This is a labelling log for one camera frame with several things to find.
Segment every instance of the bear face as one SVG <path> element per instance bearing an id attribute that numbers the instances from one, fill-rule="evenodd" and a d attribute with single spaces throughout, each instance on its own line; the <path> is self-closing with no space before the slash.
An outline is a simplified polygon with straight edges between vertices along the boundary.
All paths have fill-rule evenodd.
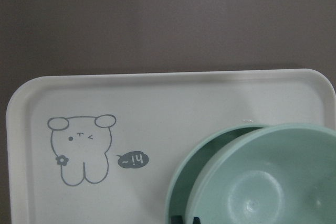
<path id="1" fill-rule="evenodd" d="M 51 118 L 51 148 L 66 185 L 77 186 L 84 180 L 97 184 L 109 170 L 106 152 L 111 147 L 114 115 Z"/>

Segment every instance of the bear ear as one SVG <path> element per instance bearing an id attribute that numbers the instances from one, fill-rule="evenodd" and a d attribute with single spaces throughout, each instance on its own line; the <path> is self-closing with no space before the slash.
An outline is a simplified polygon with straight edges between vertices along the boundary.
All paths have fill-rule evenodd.
<path id="1" fill-rule="evenodd" d="M 66 118 L 50 118 L 48 127 L 53 131 L 62 131 L 69 127 L 69 120 Z"/>
<path id="2" fill-rule="evenodd" d="M 114 115 L 101 115 L 95 118 L 95 125 L 100 128 L 110 128 L 116 124 L 116 117 Z"/>

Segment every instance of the cartoon bear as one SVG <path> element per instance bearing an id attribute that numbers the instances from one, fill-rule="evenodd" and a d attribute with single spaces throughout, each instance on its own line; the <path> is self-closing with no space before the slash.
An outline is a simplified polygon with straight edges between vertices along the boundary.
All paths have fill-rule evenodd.
<path id="1" fill-rule="evenodd" d="M 109 172 L 106 152 L 111 147 L 114 115 L 50 118 L 51 148 L 60 166 L 61 178 L 68 186 L 86 180 L 97 184 Z"/>

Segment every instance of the bowl rim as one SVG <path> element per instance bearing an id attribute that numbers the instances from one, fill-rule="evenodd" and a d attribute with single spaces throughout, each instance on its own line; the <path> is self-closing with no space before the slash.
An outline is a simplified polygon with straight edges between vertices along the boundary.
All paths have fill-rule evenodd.
<path id="1" fill-rule="evenodd" d="M 264 128 L 268 127 L 268 126 L 269 125 L 262 124 L 262 123 L 241 124 L 241 125 L 238 125 L 238 126 L 233 126 L 233 127 L 228 127 L 228 128 L 222 129 L 222 130 L 217 131 L 217 132 L 211 134 L 210 136 L 204 138 L 203 140 L 201 140 L 187 154 L 187 156 L 177 165 L 176 169 L 173 172 L 173 175 L 171 177 L 171 180 L 170 180 L 170 183 L 169 183 L 169 186 L 168 186 L 168 190 L 167 190 L 167 193 L 166 193 L 166 198 L 165 198 L 165 211 L 164 211 L 165 212 L 165 222 L 169 223 L 170 201 L 171 201 L 171 198 L 172 198 L 172 194 L 173 194 L 173 190 L 174 190 L 175 184 L 176 184 L 176 182 L 177 182 L 177 180 L 178 180 L 178 178 L 179 178 L 182 170 L 184 169 L 184 167 L 186 166 L 186 164 L 190 161 L 190 159 L 196 154 L 196 152 L 198 152 L 202 147 L 204 147 L 207 143 L 211 142 L 212 140 L 214 140 L 218 136 L 221 136 L 223 134 L 229 133 L 231 131 L 240 130 L 240 129 L 247 129 L 247 128 L 258 128 L 258 129 L 255 129 L 255 130 L 260 130 L 260 129 L 264 129 Z"/>
<path id="2" fill-rule="evenodd" d="M 195 209 L 195 202 L 200 197 L 202 192 L 204 191 L 207 182 L 209 179 L 212 178 L 214 173 L 218 170 L 218 168 L 229 158 L 231 157 L 237 150 L 239 150 L 244 145 L 252 142 L 255 139 L 258 139 L 259 137 L 262 137 L 264 135 L 277 132 L 277 131 L 284 131 L 284 130 L 310 130 L 315 131 L 327 135 L 331 135 L 335 138 L 335 144 L 336 144 L 336 131 L 332 130 L 330 128 L 310 124 L 310 123 L 286 123 L 286 124 L 278 124 L 278 125 L 272 125 L 265 128 L 260 128 L 255 131 L 251 131 L 247 134 L 244 134 L 228 144 L 224 145 L 215 155 L 211 157 L 211 159 L 206 163 L 206 165 L 203 167 L 201 172 L 199 173 L 193 189 L 189 195 L 188 203 L 186 206 L 185 211 L 185 218 L 186 218 L 186 224 L 191 223 L 189 221 L 190 216 Z"/>

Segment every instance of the speech bubble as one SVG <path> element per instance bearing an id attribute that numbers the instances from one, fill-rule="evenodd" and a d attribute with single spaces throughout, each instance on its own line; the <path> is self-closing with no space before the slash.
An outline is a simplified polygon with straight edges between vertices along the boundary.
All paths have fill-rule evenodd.
<path id="1" fill-rule="evenodd" d="M 141 168 L 148 164 L 149 157 L 140 151 L 127 152 L 124 155 L 117 155 L 118 165 L 122 168 Z"/>

